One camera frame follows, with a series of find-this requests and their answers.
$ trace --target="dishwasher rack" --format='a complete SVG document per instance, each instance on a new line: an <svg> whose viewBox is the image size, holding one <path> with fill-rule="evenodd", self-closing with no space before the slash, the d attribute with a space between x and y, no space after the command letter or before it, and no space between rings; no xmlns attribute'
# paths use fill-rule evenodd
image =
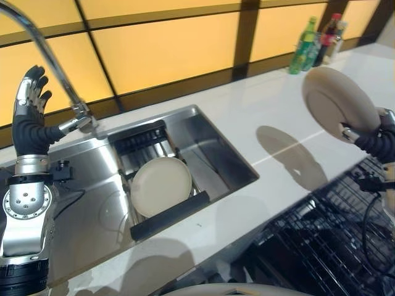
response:
<svg viewBox="0 0 395 296"><path fill-rule="evenodd" d="M279 286L316 296L395 295L395 281L372 269L362 248L362 221L374 194L362 192L357 181L368 175L383 179L371 157L265 227L256 239L257 253L264 269L281 279ZM367 224L368 255L377 268L394 274L390 225L376 202Z"/></svg>
<svg viewBox="0 0 395 296"><path fill-rule="evenodd" d="M120 169L118 173L127 184L124 185L127 187L124 190L128 194L133 178L139 169L152 159L175 157L188 166L169 136L163 120L147 123L116 136L110 136L109 141L119 156L118 167ZM208 203L209 196L205 191L200 190L193 177L189 198L153 217L146 218L140 215L130 203L130 214L134 225L130 228L131 237L135 241L145 239Z"/></svg>

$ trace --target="faucet spout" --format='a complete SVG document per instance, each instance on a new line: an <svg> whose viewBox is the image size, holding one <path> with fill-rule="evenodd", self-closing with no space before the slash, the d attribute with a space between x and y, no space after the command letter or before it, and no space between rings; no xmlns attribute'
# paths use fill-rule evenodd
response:
<svg viewBox="0 0 395 296"><path fill-rule="evenodd" d="M72 84L67 78L66 73L63 71L63 68L60 66L54 53L52 52L41 32L23 12L21 12L18 8L5 0L0 0L0 12L3 12L10 18L14 19L17 23L23 26L26 32L28 32L31 40L35 42L40 53L44 56L46 62L52 68L56 78L59 80L64 91L69 96L73 111L78 117L90 117L90 122L87 123L85 126L82 126L80 130L83 133L93 132L95 127L98 125L96 119L92 116L92 113L87 104L78 97Z"/></svg>

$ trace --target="yellow wall panel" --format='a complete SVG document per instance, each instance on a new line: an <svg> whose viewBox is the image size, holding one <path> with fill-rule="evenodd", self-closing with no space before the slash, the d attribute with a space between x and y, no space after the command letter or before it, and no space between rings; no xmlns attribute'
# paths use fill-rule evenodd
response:
<svg viewBox="0 0 395 296"><path fill-rule="evenodd" d="M80 22L73 0L8 0L26 14L39 27ZM20 25L0 13L0 35L23 31Z"/></svg>
<svg viewBox="0 0 395 296"><path fill-rule="evenodd" d="M112 95L86 33L51 38L48 41L79 96L90 102ZM11 123L18 85L25 72L33 65L44 66L49 78L45 89L50 89L53 95L46 112L69 106L66 93L33 43L3 47L0 48L0 126Z"/></svg>
<svg viewBox="0 0 395 296"><path fill-rule="evenodd" d="M81 0L87 19L233 3L240 0Z"/></svg>
<svg viewBox="0 0 395 296"><path fill-rule="evenodd" d="M229 68L239 13L94 31L119 94Z"/></svg>
<svg viewBox="0 0 395 296"><path fill-rule="evenodd" d="M326 3L260 9L250 61L262 60L293 52L311 16L317 24Z"/></svg>
<svg viewBox="0 0 395 296"><path fill-rule="evenodd" d="M348 22L343 38L361 37L380 0L354 0L349 1L342 20Z"/></svg>

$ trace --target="white countertop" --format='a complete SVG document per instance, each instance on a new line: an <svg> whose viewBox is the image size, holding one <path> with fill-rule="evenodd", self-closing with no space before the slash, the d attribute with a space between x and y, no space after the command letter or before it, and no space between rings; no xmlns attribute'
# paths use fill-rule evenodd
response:
<svg viewBox="0 0 395 296"><path fill-rule="evenodd" d="M350 76L376 106L395 109L394 58L394 49L371 44L340 53L330 67ZM304 75L276 70L101 120L101 129L109 130L196 104L260 178L70 279L52 295L147 295L363 159L363 152L326 134L310 116L301 96ZM258 129L275 139L259 138L262 147ZM79 138L70 134L61 145ZM0 150L0 162L13 157L12 147Z"/></svg>

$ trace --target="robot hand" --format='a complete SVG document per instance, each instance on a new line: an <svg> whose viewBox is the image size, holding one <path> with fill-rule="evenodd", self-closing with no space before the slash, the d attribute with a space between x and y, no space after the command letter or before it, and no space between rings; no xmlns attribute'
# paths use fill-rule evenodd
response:
<svg viewBox="0 0 395 296"><path fill-rule="evenodd" d="M90 117L81 116L59 126L44 127L44 108L52 93L41 94L48 82L43 75L44 68L34 66L19 85L12 120L12 140L18 156L47 155L49 145L91 121Z"/></svg>
<svg viewBox="0 0 395 296"><path fill-rule="evenodd" d="M395 226L395 114L392 110L377 108L381 125L377 133L358 132L341 124L343 136L351 143L376 157L384 166L386 191L383 209Z"/></svg>
<svg viewBox="0 0 395 296"><path fill-rule="evenodd" d="M349 126L341 125L343 136L351 143L376 157L382 164L395 162L395 114L392 110L377 108L380 116L380 129L375 134L358 132Z"/></svg>
<svg viewBox="0 0 395 296"><path fill-rule="evenodd" d="M87 125L81 114L59 126L44 126L51 92L41 94L48 79L34 66L23 77L15 98L12 139L17 153L15 175L2 202L6 229L0 248L0 295L46 295L53 211L58 191L49 171L49 146Z"/></svg>

